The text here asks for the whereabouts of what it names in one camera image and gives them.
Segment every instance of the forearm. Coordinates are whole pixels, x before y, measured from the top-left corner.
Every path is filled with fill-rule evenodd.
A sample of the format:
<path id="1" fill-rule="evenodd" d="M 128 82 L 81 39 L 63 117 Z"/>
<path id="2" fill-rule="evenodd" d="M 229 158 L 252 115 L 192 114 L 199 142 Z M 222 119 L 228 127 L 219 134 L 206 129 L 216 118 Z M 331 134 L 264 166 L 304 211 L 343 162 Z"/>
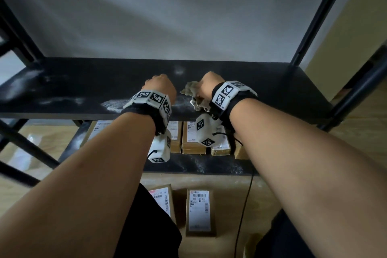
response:
<path id="1" fill-rule="evenodd" d="M 230 120 L 316 256 L 382 253 L 384 172 L 343 141 L 257 100 L 242 100 Z"/>
<path id="2" fill-rule="evenodd" d="M 154 133 L 147 115 L 113 121 L 2 217 L 3 256 L 112 257 Z"/>

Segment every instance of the wooden floor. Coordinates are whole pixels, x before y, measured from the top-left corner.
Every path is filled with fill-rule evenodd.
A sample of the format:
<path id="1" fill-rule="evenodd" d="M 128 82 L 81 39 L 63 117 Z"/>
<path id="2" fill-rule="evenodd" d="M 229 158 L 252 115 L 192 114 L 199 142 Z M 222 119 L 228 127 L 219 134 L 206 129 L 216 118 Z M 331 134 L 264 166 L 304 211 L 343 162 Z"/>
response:
<path id="1" fill-rule="evenodd" d="M 26 126 L 25 136 L 42 136 L 39 146 L 54 158 L 58 158 L 77 128 L 75 126 Z M 345 140 L 368 154 L 387 168 L 387 81 L 382 83 L 332 134 Z M 0 154 L 0 159 L 8 162 L 11 158 L 28 157 L 8 145 Z M 29 173 L 42 178 L 51 169 L 31 159 Z M 183 241 L 181 257 L 233 257 L 234 243 L 238 230 L 244 198 L 249 186 L 249 177 L 243 176 L 199 176 L 173 174 L 144 174 L 141 182 L 152 188 L 162 184 L 172 184 L 178 225 L 181 226 Z M 213 189 L 216 201 L 216 222 L 219 237 L 184 237 L 185 192 L 187 188 Z M 0 215 L 28 191 L 10 180 L 0 177 Z M 280 209 L 272 192 L 260 177 L 255 177 L 247 202 L 238 253 L 241 256 L 243 245 L 250 234 L 264 234 L 270 221 Z"/>

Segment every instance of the leg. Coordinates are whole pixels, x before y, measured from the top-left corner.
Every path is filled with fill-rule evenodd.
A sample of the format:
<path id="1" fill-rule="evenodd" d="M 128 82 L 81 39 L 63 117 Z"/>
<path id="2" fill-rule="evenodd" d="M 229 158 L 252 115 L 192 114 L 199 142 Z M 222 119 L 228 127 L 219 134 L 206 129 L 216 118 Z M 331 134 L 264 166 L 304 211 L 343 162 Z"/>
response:
<path id="1" fill-rule="evenodd" d="M 114 257 L 178 257 L 181 239 L 180 231 L 169 215 L 139 184 Z"/>
<path id="2" fill-rule="evenodd" d="M 314 258 L 307 244 L 283 209 L 274 217 L 272 227 L 255 249 L 259 258 Z"/>

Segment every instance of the cardboard box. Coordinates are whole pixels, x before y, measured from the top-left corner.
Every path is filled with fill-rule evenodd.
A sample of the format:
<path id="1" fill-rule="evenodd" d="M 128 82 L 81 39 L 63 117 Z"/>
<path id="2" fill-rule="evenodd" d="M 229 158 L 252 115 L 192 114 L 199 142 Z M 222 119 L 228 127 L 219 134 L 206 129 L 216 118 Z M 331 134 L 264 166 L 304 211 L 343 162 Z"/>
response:
<path id="1" fill-rule="evenodd" d="M 206 154 L 206 147 L 196 142 L 196 125 L 194 121 L 185 121 L 183 124 L 181 152 L 183 154 Z"/>
<path id="2" fill-rule="evenodd" d="M 217 131 L 219 133 L 226 132 L 224 126 L 217 127 Z M 212 156 L 230 155 L 230 152 L 231 152 L 230 142 L 228 141 L 228 138 L 226 135 L 222 135 L 222 142 L 211 147 Z"/>
<path id="3" fill-rule="evenodd" d="M 171 132 L 171 153 L 181 153 L 181 121 L 170 121 L 167 129 Z"/>
<path id="4" fill-rule="evenodd" d="M 187 190 L 186 237 L 215 237 L 215 201 L 212 190 Z"/>
<path id="5" fill-rule="evenodd" d="M 234 138 L 240 140 L 237 134 L 234 134 Z M 240 160 L 250 159 L 249 155 L 247 155 L 245 148 L 238 141 L 235 141 L 234 157 L 235 159 L 240 159 Z"/>
<path id="6" fill-rule="evenodd" d="M 94 138 L 100 131 L 110 125 L 113 121 L 93 121 L 87 130 L 86 136 L 83 138 L 80 147 L 85 145 L 85 143 L 92 138 Z"/>
<path id="7" fill-rule="evenodd" d="M 171 184 L 155 187 L 148 191 L 152 197 L 156 200 L 157 204 L 171 217 L 172 221 L 176 224 L 175 208 L 173 206 L 172 199 L 172 187 Z"/>

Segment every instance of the fist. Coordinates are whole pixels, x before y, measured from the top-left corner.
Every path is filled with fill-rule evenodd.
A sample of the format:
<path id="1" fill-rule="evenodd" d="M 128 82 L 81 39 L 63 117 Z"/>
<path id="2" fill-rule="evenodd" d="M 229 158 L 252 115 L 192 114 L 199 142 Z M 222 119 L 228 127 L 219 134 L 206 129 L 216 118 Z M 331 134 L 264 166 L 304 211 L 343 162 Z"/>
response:
<path id="1" fill-rule="evenodd" d="M 217 84 L 223 83 L 225 80 L 218 74 L 209 71 L 198 84 L 198 95 L 208 101 L 212 99 L 212 90 Z"/>
<path id="2" fill-rule="evenodd" d="M 141 88 L 142 90 L 155 90 L 168 95 L 171 104 L 175 104 L 176 101 L 176 88 L 172 82 L 168 79 L 167 75 L 153 76 L 151 79 L 147 79 L 145 85 Z"/>

